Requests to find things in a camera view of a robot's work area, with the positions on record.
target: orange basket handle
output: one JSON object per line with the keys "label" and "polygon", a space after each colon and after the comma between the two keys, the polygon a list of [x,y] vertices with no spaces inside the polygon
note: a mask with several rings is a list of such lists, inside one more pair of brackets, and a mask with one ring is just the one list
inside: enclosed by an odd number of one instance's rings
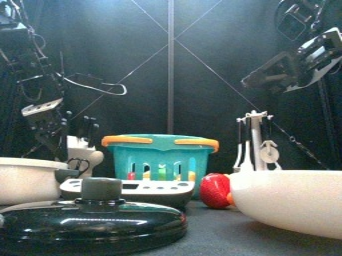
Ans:
{"label": "orange basket handle", "polygon": [[101,145],[106,147],[109,143],[141,143],[150,144],[153,142],[149,138],[129,137],[129,136],[105,136],[101,139]]}
{"label": "orange basket handle", "polygon": [[213,152],[219,150],[219,142],[216,140],[209,139],[177,139],[175,140],[176,145],[204,145],[211,146],[213,148]]}

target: metal pole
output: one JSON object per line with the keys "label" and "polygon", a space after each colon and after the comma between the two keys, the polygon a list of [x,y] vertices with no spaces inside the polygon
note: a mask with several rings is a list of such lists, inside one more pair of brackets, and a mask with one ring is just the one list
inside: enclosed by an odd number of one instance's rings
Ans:
{"label": "metal pole", "polygon": [[252,136],[252,148],[253,148],[253,164],[255,170],[267,170],[265,163],[260,159],[260,145],[261,145],[261,135],[260,135],[260,118],[264,116],[264,112],[256,113],[255,110],[251,111],[251,136]]}
{"label": "metal pole", "polygon": [[166,133],[173,133],[173,61],[175,61],[175,45],[173,45],[173,0],[168,0],[168,95],[166,95]]}

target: red apple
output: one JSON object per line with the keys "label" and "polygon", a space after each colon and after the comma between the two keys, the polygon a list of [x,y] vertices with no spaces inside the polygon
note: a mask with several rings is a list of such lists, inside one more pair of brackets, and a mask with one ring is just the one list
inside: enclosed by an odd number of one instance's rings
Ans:
{"label": "red apple", "polygon": [[209,208],[223,209],[229,205],[227,200],[228,193],[228,175],[220,173],[209,173],[203,177],[199,187],[199,197]]}

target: plastic laundry basket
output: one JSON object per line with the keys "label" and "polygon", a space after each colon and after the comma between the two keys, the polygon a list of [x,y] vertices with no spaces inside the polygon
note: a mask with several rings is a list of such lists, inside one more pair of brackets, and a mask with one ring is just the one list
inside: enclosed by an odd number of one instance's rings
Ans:
{"label": "plastic laundry basket", "polygon": [[219,149],[216,140],[165,134],[105,136],[101,145],[113,153],[116,178],[165,181],[193,179],[195,197],[205,175],[208,154]]}

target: black backdrop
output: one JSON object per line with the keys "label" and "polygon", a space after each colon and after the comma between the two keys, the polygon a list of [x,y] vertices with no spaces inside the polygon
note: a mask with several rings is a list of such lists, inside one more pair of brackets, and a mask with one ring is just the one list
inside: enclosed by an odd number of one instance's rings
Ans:
{"label": "black backdrop", "polygon": [[[337,2],[331,1],[323,29],[340,24]],[[89,74],[126,86],[128,94],[117,97],[70,86],[64,97],[65,110],[73,112],[73,135],[84,115],[97,118],[96,147],[105,153],[105,160],[94,175],[112,176],[112,156],[100,146],[101,137],[166,133],[168,1],[26,0],[24,4],[36,33],[46,41],[44,52],[56,71],[61,52],[65,75]],[[308,39],[303,35],[291,42],[279,34],[273,25],[276,6],[273,0],[175,0],[173,134],[219,140],[220,150],[209,156],[208,172],[232,172],[236,118],[255,107],[275,115],[287,135],[295,136],[329,168],[340,168],[339,149],[333,151],[340,137],[333,137],[340,135],[340,72],[325,79],[332,116],[328,122],[317,85],[272,95],[261,89],[243,89],[239,82],[280,51],[295,49]],[[2,86],[2,95],[10,88]],[[2,101],[1,110],[4,114],[10,111],[10,102]],[[273,129],[281,167],[320,169],[287,135]],[[34,144],[32,136],[20,118],[12,151],[2,155],[21,156]],[[44,149],[29,157],[50,158]]]}

